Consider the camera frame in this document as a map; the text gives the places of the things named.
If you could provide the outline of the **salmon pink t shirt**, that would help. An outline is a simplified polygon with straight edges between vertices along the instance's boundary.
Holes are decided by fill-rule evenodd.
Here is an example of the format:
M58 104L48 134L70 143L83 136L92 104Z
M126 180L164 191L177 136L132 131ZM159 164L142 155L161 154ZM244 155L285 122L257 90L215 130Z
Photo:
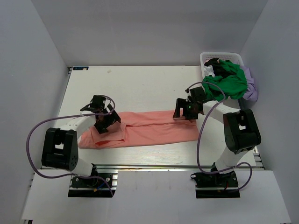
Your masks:
M196 120L174 119L174 111L120 112L121 122L98 133L92 126L80 137L82 149L103 149L164 145L195 141L199 131Z

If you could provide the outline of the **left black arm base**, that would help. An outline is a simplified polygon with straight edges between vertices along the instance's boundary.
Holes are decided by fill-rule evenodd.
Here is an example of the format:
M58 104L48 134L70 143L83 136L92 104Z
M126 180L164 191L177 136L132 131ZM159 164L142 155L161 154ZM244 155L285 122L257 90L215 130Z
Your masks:
M93 166L92 176L100 178L86 179L72 176L68 190L69 198L112 198L116 192L117 173L109 169Z

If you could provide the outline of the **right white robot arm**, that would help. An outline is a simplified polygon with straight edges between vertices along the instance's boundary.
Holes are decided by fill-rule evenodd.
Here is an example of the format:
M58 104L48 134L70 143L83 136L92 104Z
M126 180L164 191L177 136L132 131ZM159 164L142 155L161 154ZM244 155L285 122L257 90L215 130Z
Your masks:
M223 124L226 147L219 159L214 162L210 172L211 181L216 186L222 186L228 180L227 173L239 166L241 158L261 143L261 135L252 110L241 110L224 105L217 100L208 99L203 87L187 89L188 97L177 98L174 119L185 118L196 120L199 114L205 115L199 131L197 143L197 163L199 161L200 139L208 117Z

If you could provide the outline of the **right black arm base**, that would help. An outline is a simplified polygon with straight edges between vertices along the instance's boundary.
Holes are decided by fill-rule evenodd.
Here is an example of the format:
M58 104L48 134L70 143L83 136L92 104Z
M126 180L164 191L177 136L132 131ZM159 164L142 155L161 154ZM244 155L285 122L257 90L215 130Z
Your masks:
M190 178L195 182L197 199L240 198L239 184L235 171L228 173L193 173Z

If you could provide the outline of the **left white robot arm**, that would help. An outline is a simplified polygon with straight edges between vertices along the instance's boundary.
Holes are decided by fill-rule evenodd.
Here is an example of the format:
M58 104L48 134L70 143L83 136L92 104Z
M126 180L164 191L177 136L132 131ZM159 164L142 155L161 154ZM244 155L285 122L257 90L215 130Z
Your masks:
M120 123L121 118L115 111L114 101L105 95L94 95L80 112L65 125L46 131L41 162L45 167L82 176L88 186L94 186L98 183L99 175L93 164L79 157L78 138L89 128L95 128L98 134L107 133L108 127Z

